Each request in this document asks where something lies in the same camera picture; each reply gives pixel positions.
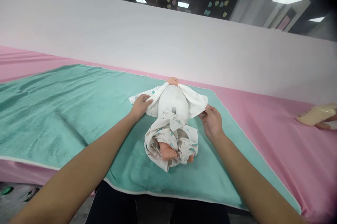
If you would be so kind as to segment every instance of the floor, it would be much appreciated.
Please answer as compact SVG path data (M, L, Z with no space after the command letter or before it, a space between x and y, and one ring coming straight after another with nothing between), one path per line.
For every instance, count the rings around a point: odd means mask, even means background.
M8 223L9 220L17 214L22 207L26 205L23 202L22 196L29 188L41 188L40 185L28 185L28 184L14 184L0 182L0 192L12 186L14 190L7 194L0 196L0 224ZM84 224L89 214L93 197L87 198L81 208L77 211L71 224ZM160 220L151 218L150 211L156 210L162 211L163 214ZM152 224L152 223L169 223L170 216L173 211L173 204L156 200L154 198L143 198L140 201L137 200L137 214L139 224ZM251 216L242 216L238 214L229 214L231 224L255 224L256 222Z

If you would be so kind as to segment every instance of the paper heart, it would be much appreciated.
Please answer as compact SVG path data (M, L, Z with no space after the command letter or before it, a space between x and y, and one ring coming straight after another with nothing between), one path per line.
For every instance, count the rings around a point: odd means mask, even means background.
M210 13L211 13L211 11L206 9L205 12L204 12L204 15L209 16Z

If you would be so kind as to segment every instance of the pink mattress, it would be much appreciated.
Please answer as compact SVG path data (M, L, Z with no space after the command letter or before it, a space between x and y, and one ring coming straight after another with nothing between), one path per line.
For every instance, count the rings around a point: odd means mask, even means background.
M0 47L0 82L12 81L64 65L101 66L158 79L160 76L37 52ZM330 219L337 197L337 130L322 131L297 122L308 103L280 99L181 80L182 84L213 90L268 165L294 195L302 216L312 223ZM0 160L0 181L45 184L53 170Z

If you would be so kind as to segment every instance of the white wall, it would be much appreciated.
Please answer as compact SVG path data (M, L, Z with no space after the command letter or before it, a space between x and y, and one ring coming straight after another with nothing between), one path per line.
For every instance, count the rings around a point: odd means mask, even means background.
M312 103L337 43L119 0L0 0L0 45Z

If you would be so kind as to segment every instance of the white swaddle cloth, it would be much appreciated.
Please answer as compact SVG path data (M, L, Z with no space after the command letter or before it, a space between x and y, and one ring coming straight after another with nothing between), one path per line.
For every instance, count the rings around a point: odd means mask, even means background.
M168 161L163 160L159 142L170 145L177 152L178 157ZM147 131L144 148L148 157L168 172L170 167L179 163L187 164L190 155L198 154L198 130L186 125L176 114L164 112Z

